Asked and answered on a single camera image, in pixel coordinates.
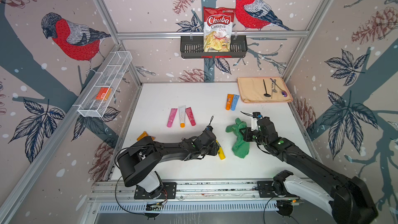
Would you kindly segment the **yellow toothpaste tube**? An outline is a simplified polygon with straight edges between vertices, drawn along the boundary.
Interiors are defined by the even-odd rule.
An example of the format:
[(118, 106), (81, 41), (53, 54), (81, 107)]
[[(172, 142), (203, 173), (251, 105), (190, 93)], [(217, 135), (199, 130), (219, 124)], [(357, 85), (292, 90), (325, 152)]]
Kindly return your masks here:
[(225, 154), (224, 154), (224, 152), (223, 152), (223, 149), (222, 149), (222, 147), (221, 147), (221, 145), (219, 144), (218, 141), (216, 141), (216, 143), (217, 143), (217, 145), (218, 145), (218, 147), (219, 147), (219, 149), (218, 149), (218, 156), (219, 156), (219, 158), (220, 158), (221, 160), (224, 160), (224, 159), (226, 158), (226, 156), (225, 156)]

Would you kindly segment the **green cleaning cloth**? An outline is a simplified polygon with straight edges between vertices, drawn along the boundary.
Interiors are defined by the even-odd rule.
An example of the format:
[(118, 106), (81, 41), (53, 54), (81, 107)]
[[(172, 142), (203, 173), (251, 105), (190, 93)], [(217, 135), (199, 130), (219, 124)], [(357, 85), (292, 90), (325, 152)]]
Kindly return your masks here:
[(244, 135), (247, 128), (247, 123), (245, 121), (241, 121), (239, 118), (235, 119), (235, 123), (233, 125), (229, 125), (226, 127), (226, 133), (233, 133), (236, 136), (236, 142), (232, 146), (232, 151), (235, 156), (244, 159), (250, 150), (250, 144), (244, 140)]

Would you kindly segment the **red pink toothpaste tube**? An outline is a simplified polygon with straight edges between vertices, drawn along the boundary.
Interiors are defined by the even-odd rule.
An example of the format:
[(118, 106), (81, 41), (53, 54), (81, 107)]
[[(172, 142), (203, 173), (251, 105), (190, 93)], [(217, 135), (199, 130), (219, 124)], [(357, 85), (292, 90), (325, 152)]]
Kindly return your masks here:
[(193, 115), (193, 112), (192, 112), (192, 108), (190, 108), (190, 107), (186, 108), (186, 114), (188, 116), (188, 119), (189, 119), (191, 125), (195, 126), (196, 122), (195, 122), (195, 118), (194, 118), (194, 115)]

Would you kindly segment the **white toothpaste tube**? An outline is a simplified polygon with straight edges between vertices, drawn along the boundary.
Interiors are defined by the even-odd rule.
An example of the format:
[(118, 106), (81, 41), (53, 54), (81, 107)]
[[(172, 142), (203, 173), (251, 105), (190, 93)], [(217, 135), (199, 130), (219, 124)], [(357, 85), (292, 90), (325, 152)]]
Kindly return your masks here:
[(186, 106), (185, 105), (179, 106), (178, 113), (179, 113), (180, 127), (184, 128), (185, 127), (185, 119), (186, 119)]

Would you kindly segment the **magenta toothpaste tube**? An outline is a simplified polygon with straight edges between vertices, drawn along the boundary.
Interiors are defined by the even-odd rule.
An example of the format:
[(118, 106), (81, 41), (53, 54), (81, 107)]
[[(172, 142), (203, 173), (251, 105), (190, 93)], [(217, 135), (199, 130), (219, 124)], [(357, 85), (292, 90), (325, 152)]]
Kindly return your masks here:
[(175, 119), (175, 116), (177, 114), (178, 109), (177, 108), (172, 108), (169, 114), (169, 118), (167, 121), (167, 127), (171, 128)]

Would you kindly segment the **orange toothpaste tube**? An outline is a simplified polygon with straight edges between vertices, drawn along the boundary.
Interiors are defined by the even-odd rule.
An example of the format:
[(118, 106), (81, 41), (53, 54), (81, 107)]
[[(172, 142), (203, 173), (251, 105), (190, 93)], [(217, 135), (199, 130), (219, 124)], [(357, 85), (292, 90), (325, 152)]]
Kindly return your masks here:
[(231, 109), (231, 105), (234, 99), (234, 94), (227, 95), (227, 102), (226, 102), (226, 110), (229, 111)]

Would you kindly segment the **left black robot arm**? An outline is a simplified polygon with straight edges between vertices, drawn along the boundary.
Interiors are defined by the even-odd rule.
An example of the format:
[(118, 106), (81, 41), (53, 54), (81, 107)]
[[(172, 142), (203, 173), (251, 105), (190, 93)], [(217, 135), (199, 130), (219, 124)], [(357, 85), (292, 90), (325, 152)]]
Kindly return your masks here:
[(177, 143), (161, 143), (146, 136), (116, 156), (116, 164), (121, 172), (124, 185), (140, 185), (148, 193), (161, 186), (158, 176), (157, 184), (145, 182), (145, 178), (162, 162), (180, 160), (202, 160), (205, 156), (217, 156), (220, 146), (212, 128), (206, 128), (201, 135), (183, 138)]

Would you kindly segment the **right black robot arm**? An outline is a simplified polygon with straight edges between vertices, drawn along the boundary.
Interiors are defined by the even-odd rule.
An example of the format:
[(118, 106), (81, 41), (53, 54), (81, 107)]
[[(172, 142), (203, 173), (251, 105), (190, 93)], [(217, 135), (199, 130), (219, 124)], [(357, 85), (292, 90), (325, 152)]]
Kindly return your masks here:
[(283, 170), (273, 178), (277, 196), (295, 195), (330, 214), (338, 224), (370, 224), (378, 210), (366, 183), (358, 177), (340, 174), (303, 152), (292, 141), (281, 138), (268, 117), (255, 112), (257, 128), (240, 128), (245, 142), (255, 142), (265, 153), (298, 169), (312, 182)]

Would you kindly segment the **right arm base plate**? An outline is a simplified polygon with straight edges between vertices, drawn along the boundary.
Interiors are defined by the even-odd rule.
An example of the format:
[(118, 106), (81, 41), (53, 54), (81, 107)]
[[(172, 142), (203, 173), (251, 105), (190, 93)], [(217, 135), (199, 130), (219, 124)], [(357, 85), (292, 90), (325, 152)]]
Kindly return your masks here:
[(287, 192), (283, 183), (275, 182), (272, 180), (257, 181), (257, 190), (260, 198), (289, 198), (298, 199), (298, 196), (292, 195)]

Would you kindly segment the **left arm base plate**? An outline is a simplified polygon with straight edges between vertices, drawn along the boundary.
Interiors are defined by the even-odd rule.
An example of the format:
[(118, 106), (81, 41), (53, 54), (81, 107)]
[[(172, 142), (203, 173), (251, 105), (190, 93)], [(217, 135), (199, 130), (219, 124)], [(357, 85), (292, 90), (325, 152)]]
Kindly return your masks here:
[(162, 183), (158, 188), (152, 192), (147, 192), (143, 187), (137, 185), (135, 190), (135, 200), (165, 200), (175, 199), (176, 197), (176, 182)]

